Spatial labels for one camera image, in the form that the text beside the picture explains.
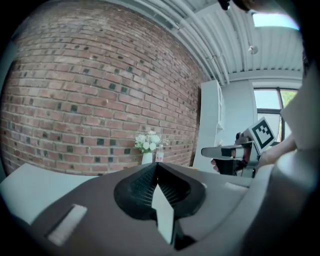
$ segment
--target ceiling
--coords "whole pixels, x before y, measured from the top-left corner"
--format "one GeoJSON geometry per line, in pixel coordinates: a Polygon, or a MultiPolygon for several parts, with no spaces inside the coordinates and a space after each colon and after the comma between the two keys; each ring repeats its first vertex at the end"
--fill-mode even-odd
{"type": "Polygon", "coordinates": [[[191,52],[207,80],[221,86],[237,78],[302,77],[303,46],[299,31],[255,27],[251,13],[233,2],[228,11],[217,0],[106,0],[154,20],[191,52]],[[251,54],[250,46],[258,52],[251,54]]]}

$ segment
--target window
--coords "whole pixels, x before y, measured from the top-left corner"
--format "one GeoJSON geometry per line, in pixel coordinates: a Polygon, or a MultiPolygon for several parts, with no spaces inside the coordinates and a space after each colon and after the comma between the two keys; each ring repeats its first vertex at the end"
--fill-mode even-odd
{"type": "Polygon", "coordinates": [[[255,27],[285,27],[299,30],[299,27],[295,21],[285,14],[254,13],[252,18],[255,27]]]}
{"type": "Polygon", "coordinates": [[[274,135],[276,141],[273,146],[282,142],[291,134],[291,130],[280,115],[281,109],[285,108],[289,102],[296,96],[295,89],[280,88],[256,88],[254,96],[257,108],[257,119],[265,117],[274,135]]]}

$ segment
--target white vase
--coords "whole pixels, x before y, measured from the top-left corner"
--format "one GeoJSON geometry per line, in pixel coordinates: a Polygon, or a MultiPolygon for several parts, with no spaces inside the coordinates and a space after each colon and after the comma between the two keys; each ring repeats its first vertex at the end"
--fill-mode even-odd
{"type": "Polygon", "coordinates": [[[142,157],[142,165],[152,163],[152,152],[144,153],[142,157]]]}

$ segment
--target black window frame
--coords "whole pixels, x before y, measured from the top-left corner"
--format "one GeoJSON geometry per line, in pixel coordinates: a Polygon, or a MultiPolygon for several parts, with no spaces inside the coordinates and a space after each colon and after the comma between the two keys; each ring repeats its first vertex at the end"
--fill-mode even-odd
{"type": "MultiPolygon", "coordinates": [[[[283,91],[296,91],[298,92],[298,89],[295,88],[280,88],[280,87],[255,87],[253,88],[254,91],[276,91],[278,94],[278,97],[280,98],[280,109],[273,109],[273,108],[256,108],[257,114],[274,114],[274,115],[280,115],[281,110],[284,108],[284,101],[282,99],[281,95],[281,90],[283,91]]],[[[285,131],[286,131],[286,126],[285,126],[285,120],[283,117],[280,115],[280,122],[281,122],[281,142],[285,140],[285,131]]],[[[280,142],[274,141],[271,144],[271,147],[279,144],[280,142]]]]}

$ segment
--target small bottle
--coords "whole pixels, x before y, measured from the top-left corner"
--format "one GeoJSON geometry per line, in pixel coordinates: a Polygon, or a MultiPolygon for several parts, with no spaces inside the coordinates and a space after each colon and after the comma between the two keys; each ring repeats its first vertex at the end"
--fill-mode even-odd
{"type": "Polygon", "coordinates": [[[155,154],[155,162],[160,163],[164,161],[164,145],[160,144],[155,154]]]}

